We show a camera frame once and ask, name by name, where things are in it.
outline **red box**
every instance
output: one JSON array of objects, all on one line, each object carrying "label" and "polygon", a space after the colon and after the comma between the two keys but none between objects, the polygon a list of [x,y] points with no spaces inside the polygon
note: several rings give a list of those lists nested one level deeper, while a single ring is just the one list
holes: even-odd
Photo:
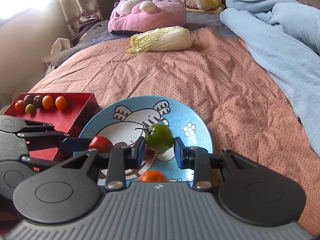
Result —
[{"label": "red box", "polygon": [[[16,101],[23,100],[26,95],[52,96],[55,100],[59,96],[64,96],[68,101],[68,107],[64,110],[59,110],[55,106],[50,110],[37,109],[32,114],[17,113],[14,109]],[[78,137],[90,121],[92,115],[98,109],[98,103],[93,93],[29,93],[20,94],[16,100],[4,112],[4,115],[11,115],[23,119],[34,120],[39,122],[52,123],[55,130],[63,131],[72,137]],[[71,157],[72,153],[66,153],[58,148],[45,149],[30,152],[31,157],[63,161]]]}]

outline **pink bedsheet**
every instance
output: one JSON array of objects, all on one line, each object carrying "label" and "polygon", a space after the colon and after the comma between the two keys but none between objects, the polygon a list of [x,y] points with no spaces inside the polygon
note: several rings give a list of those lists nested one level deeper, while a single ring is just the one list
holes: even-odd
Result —
[{"label": "pink bedsheet", "polygon": [[101,107],[137,95],[160,95],[193,108],[215,151],[232,150],[304,188],[300,225],[320,232],[320,159],[286,97],[239,38],[211,29],[191,34],[192,48],[129,54],[129,40],[100,43],[73,55],[31,92],[94,92]]}]

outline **pink plush toy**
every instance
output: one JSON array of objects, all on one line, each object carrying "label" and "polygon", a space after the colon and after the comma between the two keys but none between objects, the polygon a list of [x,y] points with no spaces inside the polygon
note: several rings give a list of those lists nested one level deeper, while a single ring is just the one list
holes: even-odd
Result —
[{"label": "pink plush toy", "polygon": [[108,30],[146,32],[170,26],[183,27],[186,7],[181,0],[122,0],[115,4]]}]

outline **blue plate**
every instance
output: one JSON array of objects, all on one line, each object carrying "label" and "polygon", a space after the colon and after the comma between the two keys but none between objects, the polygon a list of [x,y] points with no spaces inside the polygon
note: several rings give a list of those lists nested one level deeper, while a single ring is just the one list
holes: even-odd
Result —
[{"label": "blue plate", "polygon": [[[171,98],[138,96],[118,101],[97,113],[84,127],[82,138],[102,135],[113,145],[132,145],[144,131],[135,128],[148,127],[152,123],[168,125],[174,137],[179,136],[185,146],[198,146],[213,152],[208,128],[201,118],[188,106]],[[193,170],[180,170],[174,157],[173,147],[164,154],[156,154],[152,160],[142,162],[139,170],[127,170],[127,184],[147,170],[163,172],[170,181],[193,180]],[[99,179],[98,185],[104,185]]]}]

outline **white flower pattern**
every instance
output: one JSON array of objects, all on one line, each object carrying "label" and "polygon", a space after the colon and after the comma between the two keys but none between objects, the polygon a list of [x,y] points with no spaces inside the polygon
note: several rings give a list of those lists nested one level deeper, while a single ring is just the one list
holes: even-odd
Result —
[{"label": "white flower pattern", "polygon": [[191,122],[189,122],[184,128],[183,130],[186,132],[185,135],[187,137],[189,136],[194,136],[196,134],[195,132],[196,126],[194,124],[192,124]]}]

